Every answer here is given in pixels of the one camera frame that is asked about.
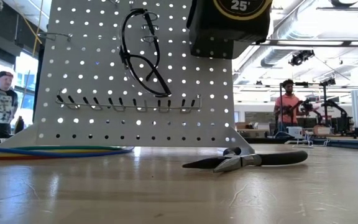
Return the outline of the clear black-framed safety glasses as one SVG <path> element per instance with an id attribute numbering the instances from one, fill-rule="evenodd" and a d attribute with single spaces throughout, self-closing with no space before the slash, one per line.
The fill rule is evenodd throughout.
<path id="1" fill-rule="evenodd" d="M 141 17 L 143 19 L 142 15 L 146 11 L 149 10 L 145 8 L 131 9 L 129 13 L 123 18 L 119 31 L 119 56 L 124 68 L 129 72 L 129 75 L 140 85 L 141 88 L 143 88 L 147 93 L 150 93 L 154 97 L 167 98 L 172 94 L 172 92 L 158 70 L 158 66 L 160 65 L 161 61 L 159 39 L 158 41 L 150 43 L 154 47 L 155 62 L 152 62 L 151 59 L 141 55 L 140 53 L 136 54 L 135 52 L 131 52 L 127 45 L 126 29 L 128 22 L 135 17 Z M 142 80 L 135 70 L 134 63 L 132 62 L 133 60 L 138 60 L 141 64 L 149 68 L 148 74 L 146 74 Z"/>

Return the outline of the white perforated peg board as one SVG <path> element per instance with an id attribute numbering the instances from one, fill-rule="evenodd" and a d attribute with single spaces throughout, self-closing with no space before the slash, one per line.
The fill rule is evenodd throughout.
<path id="1" fill-rule="evenodd" d="M 231 62 L 190 54 L 186 19 L 191 0 L 52 0 L 47 32 L 72 34 L 46 40 L 35 122 L 3 142 L 24 146 L 252 147 L 234 128 Z M 73 96 L 151 100 L 129 75 L 119 56 L 119 31 L 131 9 L 159 15 L 156 35 L 158 70 L 172 94 L 167 98 L 202 96 L 202 108 L 191 113 L 139 113 L 129 110 L 70 110 L 56 104 L 58 91 Z M 141 38 L 141 17 L 128 22 L 131 52 L 155 62 L 154 47 Z"/>

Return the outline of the yellow black tape measure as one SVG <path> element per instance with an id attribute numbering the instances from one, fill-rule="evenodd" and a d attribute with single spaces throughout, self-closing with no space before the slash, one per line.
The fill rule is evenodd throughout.
<path id="1" fill-rule="evenodd" d="M 273 0 L 192 0 L 186 22 L 196 39 L 264 42 Z"/>

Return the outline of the black handled pliers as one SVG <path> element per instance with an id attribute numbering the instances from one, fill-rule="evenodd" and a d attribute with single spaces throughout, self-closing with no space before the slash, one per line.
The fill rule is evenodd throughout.
<path id="1" fill-rule="evenodd" d="M 283 166 L 307 160 L 306 151 L 293 151 L 275 154 L 246 154 L 239 147 L 227 148 L 221 156 L 210 157 L 183 164 L 187 169 L 212 169 L 213 172 L 230 172 L 245 166 Z"/>

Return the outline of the dark bottle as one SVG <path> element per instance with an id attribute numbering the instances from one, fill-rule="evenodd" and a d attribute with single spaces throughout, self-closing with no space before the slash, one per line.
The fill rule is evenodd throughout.
<path id="1" fill-rule="evenodd" d="M 21 132 L 23 129 L 24 129 L 24 120 L 22 116 L 19 116 L 15 124 L 14 134 Z"/>

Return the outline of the black upright post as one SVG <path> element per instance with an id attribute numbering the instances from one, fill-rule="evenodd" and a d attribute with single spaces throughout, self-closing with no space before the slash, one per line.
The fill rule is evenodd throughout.
<path id="1" fill-rule="evenodd" d="M 40 76 L 42 72 L 42 64 L 44 60 L 45 46 L 44 44 L 40 44 L 39 54 L 38 54 L 38 65 L 37 65 L 37 73 L 35 76 L 35 90 L 34 90 L 34 105 L 33 105 L 33 115 L 32 122 L 35 122 L 35 114 L 37 110 L 37 101 L 39 95 L 39 86 L 40 86 Z"/>

